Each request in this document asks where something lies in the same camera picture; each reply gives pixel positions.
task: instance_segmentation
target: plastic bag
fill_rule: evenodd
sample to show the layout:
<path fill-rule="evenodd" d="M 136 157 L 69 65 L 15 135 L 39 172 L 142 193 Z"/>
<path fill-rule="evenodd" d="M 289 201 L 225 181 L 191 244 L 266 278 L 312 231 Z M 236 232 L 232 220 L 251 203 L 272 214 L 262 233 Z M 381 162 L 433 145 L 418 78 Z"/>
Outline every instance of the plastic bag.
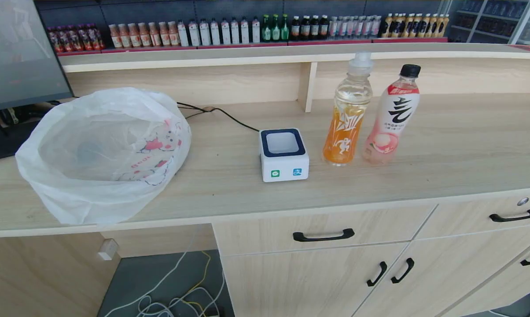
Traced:
<path fill-rule="evenodd" d="M 15 157 L 61 223 L 112 224 L 165 188 L 190 145 L 191 129 L 172 98 L 116 88 L 52 108 Z"/>

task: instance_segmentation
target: computer screen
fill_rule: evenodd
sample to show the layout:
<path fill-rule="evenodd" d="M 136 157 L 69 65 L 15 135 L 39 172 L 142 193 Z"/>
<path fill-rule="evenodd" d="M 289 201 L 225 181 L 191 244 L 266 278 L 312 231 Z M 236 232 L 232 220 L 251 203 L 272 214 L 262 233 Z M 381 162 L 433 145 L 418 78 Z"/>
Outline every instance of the computer screen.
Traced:
<path fill-rule="evenodd" d="M 0 0 L 0 110 L 72 95 L 33 0 Z"/>

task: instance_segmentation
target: lychee drink bottle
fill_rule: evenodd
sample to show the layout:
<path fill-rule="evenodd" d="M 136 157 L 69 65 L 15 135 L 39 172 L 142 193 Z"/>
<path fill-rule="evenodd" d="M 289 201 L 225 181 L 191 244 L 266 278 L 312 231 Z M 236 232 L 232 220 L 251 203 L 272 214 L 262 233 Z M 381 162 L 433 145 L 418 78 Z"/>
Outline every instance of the lychee drink bottle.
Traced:
<path fill-rule="evenodd" d="M 416 85 L 420 69 L 418 65 L 402 66 L 400 78 L 380 97 L 376 120 L 362 152 L 370 163 L 384 164 L 394 157 L 400 135 L 420 102 L 420 90 Z"/>
<path fill-rule="evenodd" d="M 349 61 L 347 78 L 335 89 L 333 119 L 323 150 L 330 164 L 341 166 L 353 160 L 363 115 L 372 98 L 371 70 L 370 52 L 358 52 Z"/>

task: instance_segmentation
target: orange drink bottle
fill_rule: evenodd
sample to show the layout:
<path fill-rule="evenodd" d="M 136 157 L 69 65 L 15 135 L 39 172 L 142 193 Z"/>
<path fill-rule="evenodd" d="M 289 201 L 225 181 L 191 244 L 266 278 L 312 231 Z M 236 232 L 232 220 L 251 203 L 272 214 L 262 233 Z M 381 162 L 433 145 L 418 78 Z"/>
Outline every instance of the orange drink bottle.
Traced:
<path fill-rule="evenodd" d="M 323 150 L 324 159 L 332 165 L 347 165 L 355 156 L 363 116 L 372 98 L 371 70 L 370 52 L 358 52 L 349 61 L 347 78 L 335 90 L 333 119 Z"/>

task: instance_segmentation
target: drawer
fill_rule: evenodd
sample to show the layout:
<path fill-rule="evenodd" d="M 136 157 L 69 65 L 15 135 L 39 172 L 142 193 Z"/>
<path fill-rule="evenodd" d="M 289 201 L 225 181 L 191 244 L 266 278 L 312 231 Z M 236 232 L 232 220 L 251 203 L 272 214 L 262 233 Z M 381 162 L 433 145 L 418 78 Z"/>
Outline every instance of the drawer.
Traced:
<path fill-rule="evenodd" d="M 530 195 L 440 203 L 416 239 L 530 225 Z"/>
<path fill-rule="evenodd" d="M 411 240 L 433 208 L 418 206 L 232 221 L 214 223 L 213 228 L 222 256 L 341 247 Z M 295 237 L 295 232 L 301 232 L 301 237 Z"/>

